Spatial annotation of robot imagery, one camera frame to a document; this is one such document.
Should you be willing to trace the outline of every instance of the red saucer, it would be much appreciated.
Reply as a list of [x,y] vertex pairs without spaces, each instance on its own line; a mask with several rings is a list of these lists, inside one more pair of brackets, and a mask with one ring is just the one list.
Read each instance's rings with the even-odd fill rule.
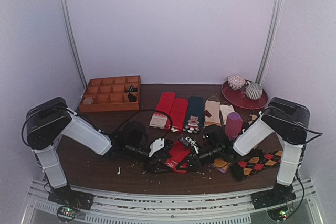
[[222,93],[223,96],[230,102],[232,105],[237,106],[246,110],[259,110],[262,109],[267,101],[268,97],[266,92],[263,90],[262,96],[258,100],[252,100],[246,96],[246,85],[244,85],[241,89],[234,90],[232,89],[228,82],[226,81],[222,85]]

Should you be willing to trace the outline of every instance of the dark wooden tabletop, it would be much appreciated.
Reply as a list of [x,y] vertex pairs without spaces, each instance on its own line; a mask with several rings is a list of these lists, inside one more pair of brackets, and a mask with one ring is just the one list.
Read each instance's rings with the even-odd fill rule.
[[[165,91],[174,91],[176,97],[188,99],[191,95],[199,95],[204,99],[216,95],[225,101],[219,85],[141,85],[140,105],[142,109],[155,109],[160,95]],[[243,120],[251,111],[235,108]],[[134,112],[100,112],[88,113],[87,116],[102,130],[112,132],[123,120]],[[148,136],[154,140],[164,134],[163,130],[149,127],[151,112],[138,114],[134,119],[148,127]],[[180,133],[169,133],[167,138],[177,140]],[[202,144],[201,135],[193,135]],[[280,150],[281,145],[275,135],[269,136],[260,145],[266,152]],[[233,179],[230,171],[225,174],[205,165],[200,172],[186,174],[143,173],[143,164],[128,156],[118,160],[108,160],[95,154],[92,150],[63,137],[57,148],[62,167],[72,185],[118,191],[136,194],[213,194],[231,191],[249,190],[272,186],[277,173],[277,168],[270,168],[259,174],[251,176],[243,182]]]

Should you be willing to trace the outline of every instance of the wooden tray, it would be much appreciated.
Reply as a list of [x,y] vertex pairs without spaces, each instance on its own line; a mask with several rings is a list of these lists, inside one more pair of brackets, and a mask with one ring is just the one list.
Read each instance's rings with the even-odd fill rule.
[[[137,92],[131,94],[137,97],[136,102],[130,102],[127,89],[133,85]],[[93,98],[93,104],[85,105],[83,100]],[[91,79],[79,104],[81,112],[132,111],[139,110],[140,76],[122,76]]]

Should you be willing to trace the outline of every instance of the beige sock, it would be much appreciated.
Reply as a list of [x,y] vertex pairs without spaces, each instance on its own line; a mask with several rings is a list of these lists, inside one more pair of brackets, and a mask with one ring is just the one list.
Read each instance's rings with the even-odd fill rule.
[[221,121],[219,118],[219,112],[220,112],[220,102],[218,97],[212,95],[209,97],[204,105],[204,126],[210,126],[212,124],[216,124],[218,126],[221,126]]
[[223,125],[225,125],[227,116],[230,113],[235,112],[235,110],[233,109],[232,105],[221,104],[220,107],[221,107],[221,114],[222,114],[222,118],[223,118]]
[[156,115],[154,114],[151,118],[151,121],[149,122],[149,126],[153,128],[160,128],[164,129],[166,126],[168,118],[165,115]]

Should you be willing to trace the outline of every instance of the white teacup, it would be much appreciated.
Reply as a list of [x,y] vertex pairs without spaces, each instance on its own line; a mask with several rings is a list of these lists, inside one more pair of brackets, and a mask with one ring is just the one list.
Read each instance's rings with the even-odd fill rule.
[[256,82],[247,82],[246,95],[252,100],[258,100],[262,96],[262,86]]

